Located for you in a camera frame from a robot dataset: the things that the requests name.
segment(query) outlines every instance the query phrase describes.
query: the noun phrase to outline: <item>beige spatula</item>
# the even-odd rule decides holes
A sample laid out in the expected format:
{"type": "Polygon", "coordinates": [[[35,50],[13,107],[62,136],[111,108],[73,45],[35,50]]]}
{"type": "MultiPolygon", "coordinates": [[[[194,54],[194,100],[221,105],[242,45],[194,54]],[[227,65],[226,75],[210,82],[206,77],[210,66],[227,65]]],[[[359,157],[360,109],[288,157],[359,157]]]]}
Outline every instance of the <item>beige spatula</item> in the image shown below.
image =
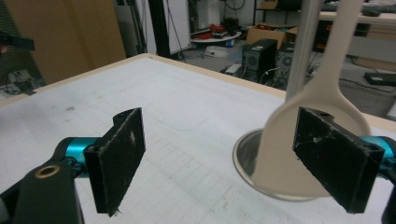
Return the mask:
{"type": "Polygon", "coordinates": [[[362,0],[341,1],[318,74],[265,124],[252,176],[256,189],[291,200],[328,195],[292,150],[299,106],[333,115],[335,122],[357,136],[370,133],[361,112],[338,86],[361,6],[362,0]]]}

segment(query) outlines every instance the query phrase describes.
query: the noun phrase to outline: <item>white table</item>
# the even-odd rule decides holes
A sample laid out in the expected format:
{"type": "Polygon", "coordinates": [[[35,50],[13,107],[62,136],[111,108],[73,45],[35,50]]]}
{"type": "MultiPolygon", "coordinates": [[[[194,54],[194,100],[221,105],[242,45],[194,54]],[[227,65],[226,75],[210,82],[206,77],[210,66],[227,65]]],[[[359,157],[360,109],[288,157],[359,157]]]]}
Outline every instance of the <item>white table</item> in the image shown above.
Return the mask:
{"type": "MultiPolygon", "coordinates": [[[[332,198],[279,201],[250,187],[233,145],[262,128],[285,93],[143,54],[0,103],[0,191],[46,161],[68,136],[102,136],[112,117],[143,108],[147,152],[117,216],[98,215],[77,179],[86,223],[379,223],[392,185],[377,179],[365,214],[332,198]]],[[[366,115],[374,134],[396,123],[366,115]]]]}

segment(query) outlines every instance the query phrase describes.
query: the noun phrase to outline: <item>computer tower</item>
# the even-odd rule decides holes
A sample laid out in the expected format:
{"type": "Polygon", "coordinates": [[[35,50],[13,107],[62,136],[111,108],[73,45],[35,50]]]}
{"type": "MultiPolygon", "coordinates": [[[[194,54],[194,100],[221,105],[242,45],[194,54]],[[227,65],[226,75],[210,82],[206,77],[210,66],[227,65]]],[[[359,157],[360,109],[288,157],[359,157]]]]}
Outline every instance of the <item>computer tower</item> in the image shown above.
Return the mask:
{"type": "Polygon", "coordinates": [[[276,68],[276,44],[274,39],[260,39],[242,50],[242,65],[249,73],[256,73],[261,84],[274,77],[275,70],[268,70],[276,68]]]}

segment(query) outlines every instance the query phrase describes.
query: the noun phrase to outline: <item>table surface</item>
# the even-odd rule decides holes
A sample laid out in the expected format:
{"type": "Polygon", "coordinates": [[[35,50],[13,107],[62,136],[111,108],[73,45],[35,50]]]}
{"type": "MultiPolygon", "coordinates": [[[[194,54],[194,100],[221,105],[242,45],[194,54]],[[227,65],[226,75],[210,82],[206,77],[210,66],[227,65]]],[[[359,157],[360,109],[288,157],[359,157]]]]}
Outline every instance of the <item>table surface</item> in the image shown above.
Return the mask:
{"type": "MultiPolygon", "coordinates": [[[[332,198],[293,203],[248,185],[233,146],[262,128],[285,92],[142,54],[0,102],[0,191],[46,161],[69,136],[98,137],[121,111],[142,107],[147,152],[112,218],[76,179],[86,223],[379,223],[392,185],[378,178],[364,214],[332,198]]],[[[365,115],[375,135],[395,122],[365,115]]]]}

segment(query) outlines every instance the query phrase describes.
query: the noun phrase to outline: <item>black equipment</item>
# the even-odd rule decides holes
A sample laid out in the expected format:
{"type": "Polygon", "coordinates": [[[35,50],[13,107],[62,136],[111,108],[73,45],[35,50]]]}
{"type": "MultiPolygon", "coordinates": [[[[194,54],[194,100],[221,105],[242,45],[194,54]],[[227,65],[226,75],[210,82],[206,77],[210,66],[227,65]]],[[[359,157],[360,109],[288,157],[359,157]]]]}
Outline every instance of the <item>black equipment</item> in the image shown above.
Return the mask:
{"type": "Polygon", "coordinates": [[[276,68],[276,44],[274,39],[260,39],[247,45],[242,51],[242,65],[250,74],[255,73],[259,83],[272,80],[276,68]]]}

